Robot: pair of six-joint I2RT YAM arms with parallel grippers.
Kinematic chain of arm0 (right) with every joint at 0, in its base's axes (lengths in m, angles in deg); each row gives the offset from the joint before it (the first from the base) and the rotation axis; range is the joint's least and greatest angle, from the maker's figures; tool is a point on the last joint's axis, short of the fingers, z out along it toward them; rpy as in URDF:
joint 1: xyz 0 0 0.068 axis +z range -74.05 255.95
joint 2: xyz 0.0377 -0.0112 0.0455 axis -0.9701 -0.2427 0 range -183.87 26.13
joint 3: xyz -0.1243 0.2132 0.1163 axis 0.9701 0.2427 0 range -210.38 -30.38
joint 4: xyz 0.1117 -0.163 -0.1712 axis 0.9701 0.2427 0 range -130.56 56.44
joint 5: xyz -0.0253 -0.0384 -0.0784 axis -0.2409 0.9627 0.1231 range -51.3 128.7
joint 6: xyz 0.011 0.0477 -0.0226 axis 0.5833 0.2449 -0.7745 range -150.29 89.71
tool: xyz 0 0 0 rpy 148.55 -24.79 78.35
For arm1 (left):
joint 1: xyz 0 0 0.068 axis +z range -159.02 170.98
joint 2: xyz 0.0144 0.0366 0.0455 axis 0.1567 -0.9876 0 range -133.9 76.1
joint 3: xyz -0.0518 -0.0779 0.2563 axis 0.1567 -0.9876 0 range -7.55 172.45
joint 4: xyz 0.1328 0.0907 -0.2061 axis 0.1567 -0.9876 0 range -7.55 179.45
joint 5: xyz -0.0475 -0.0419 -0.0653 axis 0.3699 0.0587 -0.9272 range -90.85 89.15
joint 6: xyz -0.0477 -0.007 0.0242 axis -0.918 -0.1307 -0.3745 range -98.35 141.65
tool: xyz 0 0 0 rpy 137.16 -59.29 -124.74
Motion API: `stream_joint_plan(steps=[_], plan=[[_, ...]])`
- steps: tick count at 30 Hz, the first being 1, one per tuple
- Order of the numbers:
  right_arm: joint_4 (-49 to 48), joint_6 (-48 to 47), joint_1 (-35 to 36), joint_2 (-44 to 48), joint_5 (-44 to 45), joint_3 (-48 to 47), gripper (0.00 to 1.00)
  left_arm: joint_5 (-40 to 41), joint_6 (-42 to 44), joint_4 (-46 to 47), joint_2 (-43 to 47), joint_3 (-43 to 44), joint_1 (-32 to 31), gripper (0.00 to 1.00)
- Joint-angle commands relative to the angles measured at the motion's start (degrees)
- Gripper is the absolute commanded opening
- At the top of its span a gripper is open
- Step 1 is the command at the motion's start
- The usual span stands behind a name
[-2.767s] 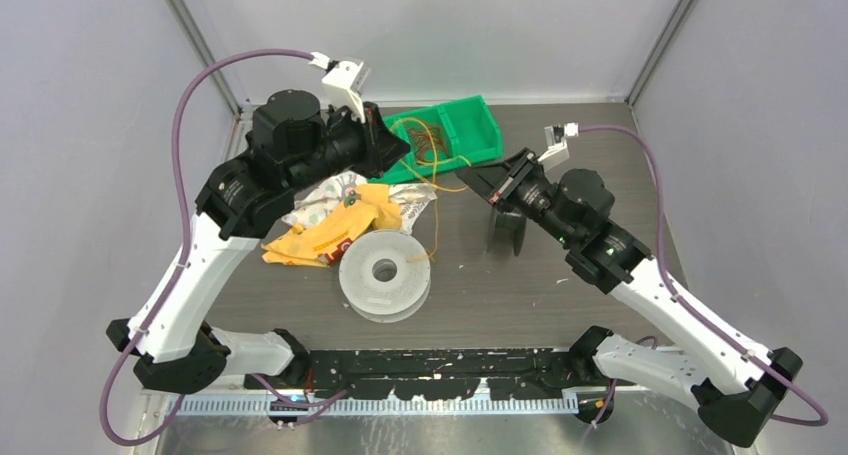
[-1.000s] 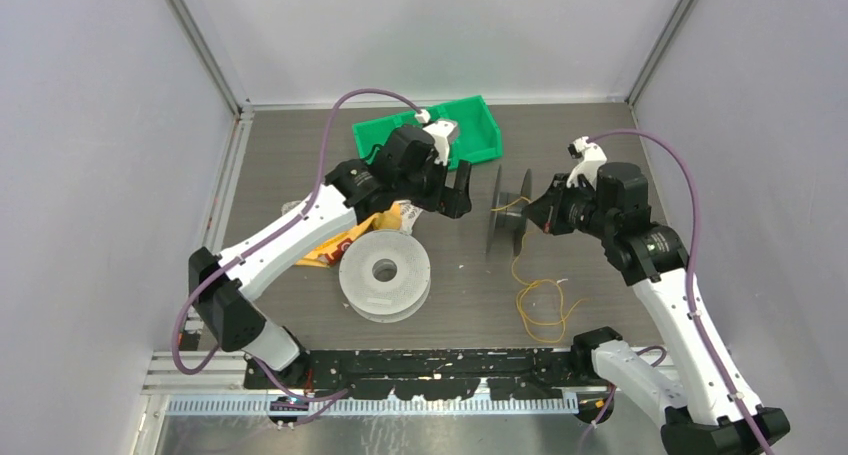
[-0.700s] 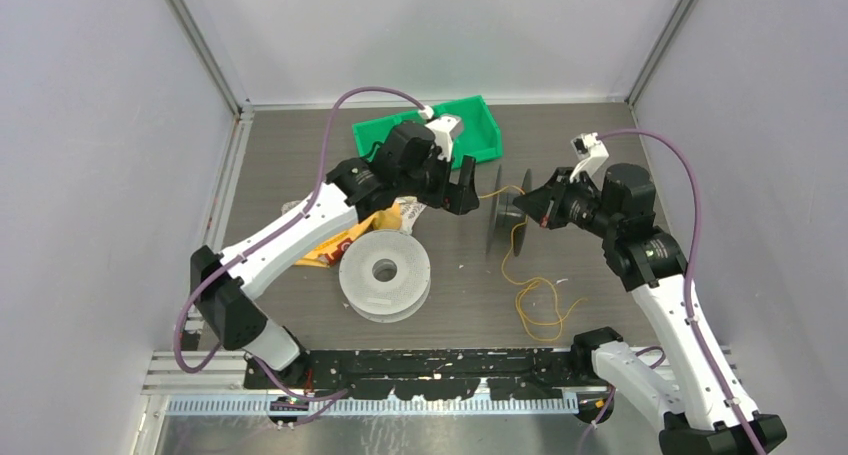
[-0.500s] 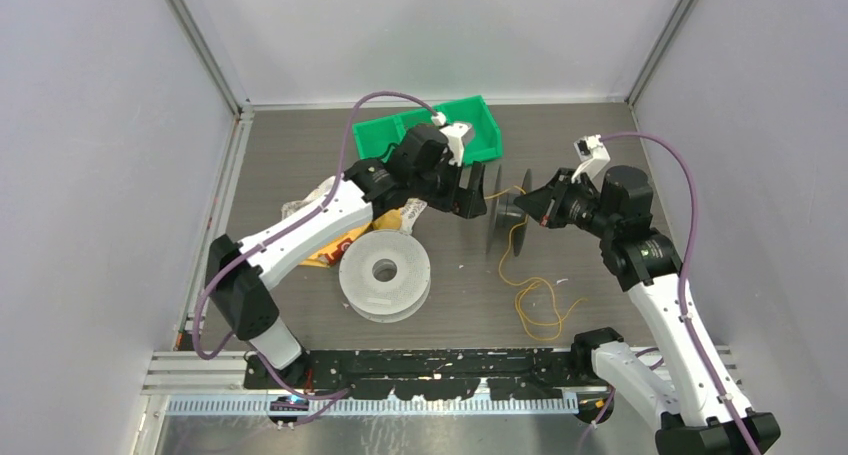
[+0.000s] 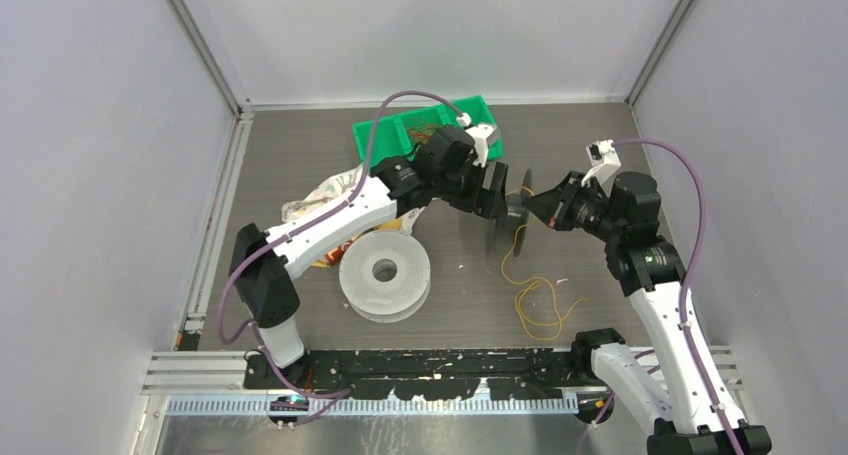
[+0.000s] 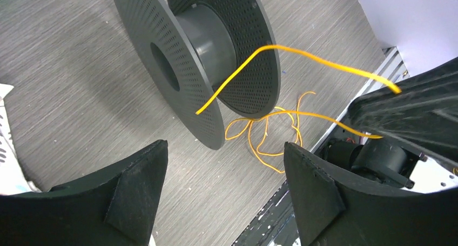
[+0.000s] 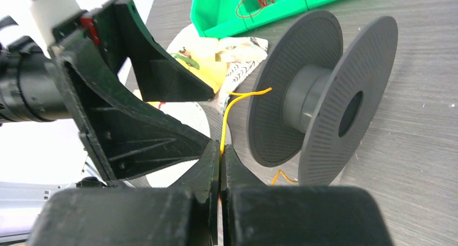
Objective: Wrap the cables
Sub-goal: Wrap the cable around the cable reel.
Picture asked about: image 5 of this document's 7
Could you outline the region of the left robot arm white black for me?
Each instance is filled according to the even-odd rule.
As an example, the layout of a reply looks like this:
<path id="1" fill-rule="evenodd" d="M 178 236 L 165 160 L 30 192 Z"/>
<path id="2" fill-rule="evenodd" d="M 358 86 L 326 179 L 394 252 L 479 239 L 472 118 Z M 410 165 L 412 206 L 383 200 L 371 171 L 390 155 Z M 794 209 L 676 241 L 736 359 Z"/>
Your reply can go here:
<path id="1" fill-rule="evenodd" d="M 238 232 L 225 288 L 236 289 L 250 311 L 273 381 L 293 389 L 305 380 L 294 282 L 321 256 L 434 199 L 485 219 L 504 212 L 504 188 L 483 185 L 488 151 L 499 137 L 490 123 L 441 126 L 410 157 L 366 163 L 352 189 L 309 214 L 267 230 L 249 224 Z"/>

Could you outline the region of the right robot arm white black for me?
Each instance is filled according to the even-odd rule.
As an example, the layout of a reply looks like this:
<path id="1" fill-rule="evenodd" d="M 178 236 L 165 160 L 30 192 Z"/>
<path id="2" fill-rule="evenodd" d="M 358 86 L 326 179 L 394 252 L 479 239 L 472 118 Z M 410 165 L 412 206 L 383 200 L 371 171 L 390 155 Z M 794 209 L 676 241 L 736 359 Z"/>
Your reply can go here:
<path id="1" fill-rule="evenodd" d="M 645 326 L 663 379 L 637 363 L 612 328 L 580 332 L 572 343 L 574 378 L 604 382 L 615 403 L 640 422 L 650 454 L 767 454 L 772 440 L 745 417 L 727 390 L 684 287 L 686 271 L 659 233 L 661 196 L 639 172 L 600 183 L 571 172 L 556 187 L 527 197 L 524 208 L 557 231 L 581 229 L 600 239 L 607 266 Z"/>

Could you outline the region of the dark grey cable spool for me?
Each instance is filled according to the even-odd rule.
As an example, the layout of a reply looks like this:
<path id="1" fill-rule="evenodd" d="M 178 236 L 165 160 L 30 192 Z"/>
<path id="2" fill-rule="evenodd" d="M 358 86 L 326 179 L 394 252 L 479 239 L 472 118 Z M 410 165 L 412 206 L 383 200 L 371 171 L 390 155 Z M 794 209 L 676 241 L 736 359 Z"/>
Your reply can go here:
<path id="1" fill-rule="evenodd" d="M 527 169 L 521 186 L 505 193 L 505 212 L 489 222 L 485 238 L 487 253 L 494 251 L 499 239 L 509 236 L 513 240 L 519 227 L 529 222 L 530 212 L 523 206 L 523 201 L 533 195 L 532 188 L 532 170 Z"/>

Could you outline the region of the white plastic cable spool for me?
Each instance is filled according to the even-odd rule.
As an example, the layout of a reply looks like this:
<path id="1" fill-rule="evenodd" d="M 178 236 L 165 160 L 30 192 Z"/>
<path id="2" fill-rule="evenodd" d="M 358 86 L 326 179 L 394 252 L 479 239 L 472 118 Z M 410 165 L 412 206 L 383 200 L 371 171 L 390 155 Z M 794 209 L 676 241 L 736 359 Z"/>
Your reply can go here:
<path id="1" fill-rule="evenodd" d="M 395 230 L 357 238 L 339 264 L 347 304 L 363 318 L 396 323 L 411 317 L 427 300 L 431 263 L 423 245 Z"/>

